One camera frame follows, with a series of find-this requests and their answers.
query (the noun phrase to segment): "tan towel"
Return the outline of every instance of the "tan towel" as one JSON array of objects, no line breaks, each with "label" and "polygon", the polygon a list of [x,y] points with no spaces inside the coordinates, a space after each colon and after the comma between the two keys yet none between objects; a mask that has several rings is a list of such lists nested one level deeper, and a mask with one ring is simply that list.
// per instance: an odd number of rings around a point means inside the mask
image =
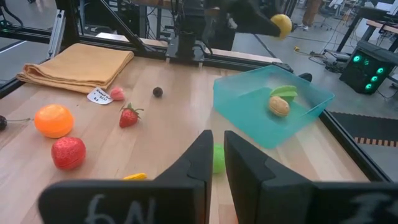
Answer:
[{"label": "tan towel", "polygon": [[17,78],[80,93],[96,86],[106,90],[133,56],[130,51],[74,44],[40,65],[24,65]]}]

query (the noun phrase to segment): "teal plastic bin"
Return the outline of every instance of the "teal plastic bin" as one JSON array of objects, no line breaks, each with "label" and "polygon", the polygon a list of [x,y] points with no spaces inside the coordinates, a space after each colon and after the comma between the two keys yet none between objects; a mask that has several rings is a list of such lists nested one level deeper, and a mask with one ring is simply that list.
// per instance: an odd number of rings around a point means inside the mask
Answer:
[{"label": "teal plastic bin", "polygon": [[[271,91],[297,87],[290,113],[280,118],[268,109]],[[334,94],[277,66],[267,66],[215,80],[213,106],[258,144],[272,149],[318,118]]]}]

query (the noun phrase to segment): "wooden tabletop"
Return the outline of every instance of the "wooden tabletop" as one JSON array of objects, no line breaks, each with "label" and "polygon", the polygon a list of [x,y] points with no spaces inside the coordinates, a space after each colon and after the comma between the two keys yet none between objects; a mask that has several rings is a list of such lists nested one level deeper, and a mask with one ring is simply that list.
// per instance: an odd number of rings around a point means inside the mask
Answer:
[{"label": "wooden tabletop", "polygon": [[[83,165],[64,172],[55,168],[51,147],[33,121],[9,123],[0,132],[1,223],[41,223],[37,197],[46,186],[69,179],[121,179],[145,172],[154,179],[173,164],[204,130],[213,131],[215,144],[232,130],[258,147],[212,108],[213,82],[232,70],[167,64],[134,57],[113,86],[121,86],[126,102],[97,105],[86,95],[25,84],[0,101],[7,119],[33,118],[48,104],[65,105],[75,118],[69,136],[81,138],[87,155]],[[152,96],[160,86],[161,99]],[[132,127],[119,127],[119,110],[131,102],[144,108]],[[368,181],[338,141],[318,119],[276,149],[264,153],[311,180]],[[236,223],[226,173],[213,176],[210,223]]]},{"label": "wooden tabletop", "polygon": [[[377,28],[381,28],[383,26],[383,24],[375,22],[375,21],[372,21],[372,20],[367,20],[366,24],[369,25],[369,26],[377,27]],[[393,32],[395,34],[398,34],[398,28],[395,28],[395,27],[384,26],[384,30]]]}]

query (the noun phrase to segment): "paper tag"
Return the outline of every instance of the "paper tag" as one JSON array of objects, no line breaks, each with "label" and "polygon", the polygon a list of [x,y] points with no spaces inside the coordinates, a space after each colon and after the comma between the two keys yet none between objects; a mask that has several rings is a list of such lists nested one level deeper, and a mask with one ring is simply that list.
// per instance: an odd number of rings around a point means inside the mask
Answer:
[{"label": "paper tag", "polygon": [[91,102],[101,105],[107,105],[113,101],[113,99],[107,93],[98,87],[95,87],[95,89],[87,95],[87,98]]}]

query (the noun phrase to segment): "yellow object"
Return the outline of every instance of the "yellow object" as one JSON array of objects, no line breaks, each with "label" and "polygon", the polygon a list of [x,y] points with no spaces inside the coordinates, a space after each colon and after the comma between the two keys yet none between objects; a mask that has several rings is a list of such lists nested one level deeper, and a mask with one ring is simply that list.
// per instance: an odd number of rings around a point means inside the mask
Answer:
[{"label": "yellow object", "polygon": [[269,98],[268,108],[275,115],[280,116],[280,117],[287,116],[290,111],[289,104],[279,96],[272,96]]},{"label": "yellow object", "polygon": [[123,178],[123,180],[145,180],[146,178],[147,178],[146,173],[139,173],[139,174],[127,176],[127,177]]},{"label": "yellow object", "polygon": [[62,105],[47,105],[36,112],[34,123],[44,136],[60,138],[72,130],[73,116]]},{"label": "yellow object", "polygon": [[40,65],[25,64],[17,78],[89,93],[97,86],[107,89],[133,56],[131,51],[74,44]]},{"label": "yellow object", "polygon": [[275,23],[279,27],[280,39],[285,39],[286,36],[292,31],[292,26],[293,26],[292,21],[288,16],[284,14],[277,14],[272,16],[271,22]]}]

